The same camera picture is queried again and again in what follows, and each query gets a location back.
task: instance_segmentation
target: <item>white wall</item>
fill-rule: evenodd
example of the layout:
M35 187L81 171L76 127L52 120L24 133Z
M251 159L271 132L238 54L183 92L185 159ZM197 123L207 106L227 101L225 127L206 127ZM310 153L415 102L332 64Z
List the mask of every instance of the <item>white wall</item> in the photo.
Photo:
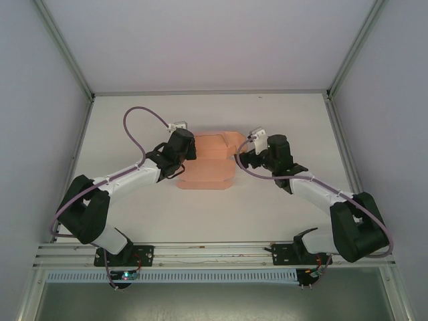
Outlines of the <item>white wall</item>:
M0 311L14 320L86 99L30 0L0 1Z
M374 0L45 0L95 92L326 89Z
M391 229L418 320L428 320L428 1L390 0L337 97L364 188Z

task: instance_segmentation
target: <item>small white connector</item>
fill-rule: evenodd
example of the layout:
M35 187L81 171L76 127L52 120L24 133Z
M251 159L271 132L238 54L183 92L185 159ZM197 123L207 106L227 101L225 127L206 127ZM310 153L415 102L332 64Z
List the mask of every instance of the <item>small white connector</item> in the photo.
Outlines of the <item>small white connector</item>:
M268 149L268 135L262 127L249 132L249 135L254 137L254 149L256 155L260 154L263 150Z
M174 124L168 124L168 131L169 132L173 132L177 128L187 129L187 123L186 122L175 122Z

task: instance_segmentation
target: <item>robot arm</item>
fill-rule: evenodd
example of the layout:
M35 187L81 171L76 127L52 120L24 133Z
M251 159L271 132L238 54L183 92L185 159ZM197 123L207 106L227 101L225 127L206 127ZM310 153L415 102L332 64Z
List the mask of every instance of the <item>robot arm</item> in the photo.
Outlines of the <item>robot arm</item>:
M171 178L180 167L183 167L184 160L196 159L193 134L183 126L169 130L173 130L169 141L148 152L142 165L139 166L141 163L139 162L117 173L93 180L84 175L76 177L67 190L60 208L77 194L97 183L103 181L107 183L73 202L58 217L58 221L81 243L92 243L103 247L112 255L123 256L120 261L128 260L132 253L132 242L122 232L106 223L108 208L133 190ZM111 177L117 176L120 177L110 182Z
M349 198L369 210L382 224L383 220L375 200L368 193L353 195L349 192L335 193L329 189L306 167L294 162L290 144L284 135L267 136L265 130L257 128L250 132L255 148L239 154L239 163L245 169L264 167L275 184L289 194L297 195L311 202L330 216L332 229L321 230L317 227L301 232L294 237L293 248L296 255L304 260L305 256L316 253L339 253L349 262L370 255L389 244L381 227L368 215L357 209Z

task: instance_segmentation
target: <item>robotic arm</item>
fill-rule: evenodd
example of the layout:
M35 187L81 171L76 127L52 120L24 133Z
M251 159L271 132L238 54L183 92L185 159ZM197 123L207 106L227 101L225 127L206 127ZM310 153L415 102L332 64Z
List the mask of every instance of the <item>robotic arm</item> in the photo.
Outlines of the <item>robotic arm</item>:
M122 232L106 223L108 208L133 190L179 175L175 172L180 167L185 170L184 160L196 159L195 139L185 127L183 123L170 127L172 134L169 141L148 152L142 165L138 162L117 173L95 179L84 175L76 177L60 208L82 191L104 181L107 183L74 201L58 217L58 221L82 244L97 245L115 255L119 262L128 262L133 254L133 244Z
M357 202L364 207L385 228L370 194L339 192L316 179L306 167L294 162L290 144L284 135L268 137L264 129L257 128L250 132L248 141L250 140L254 142L255 148L241 154L239 149L236 156L236 161L243 170L260 177L246 169L249 165L254 169L264 167L272 173L273 179L281 177L275 179L279 188L304 198L330 216L332 230L315 227L294 237L293 250L300 261L305 261L311 254L339 253L346 261L355 262L390 243L381 225L368 216L366 211L361 211L354 205Z

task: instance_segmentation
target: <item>white table surface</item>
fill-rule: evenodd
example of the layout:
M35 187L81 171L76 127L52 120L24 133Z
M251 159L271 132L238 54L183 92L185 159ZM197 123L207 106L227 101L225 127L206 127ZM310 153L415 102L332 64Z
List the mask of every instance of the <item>white table surface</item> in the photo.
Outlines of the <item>white table surface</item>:
M236 130L247 135L262 126L269 135L285 134L295 162L349 190L321 94L97 97L76 176L107 175L140 158L122 127L124 113L133 106L151 108L166 122L185 120L194 131ZM146 151L169 138L147 112L135 110L128 119L131 133ZM256 172L270 175L264 169ZM224 191L181 190L168 180L143 187L113 204L108 222L134 242L222 242L290 241L305 229L329 226L330 219L273 181L237 168L234 185ZM67 233L64 227L61 232Z

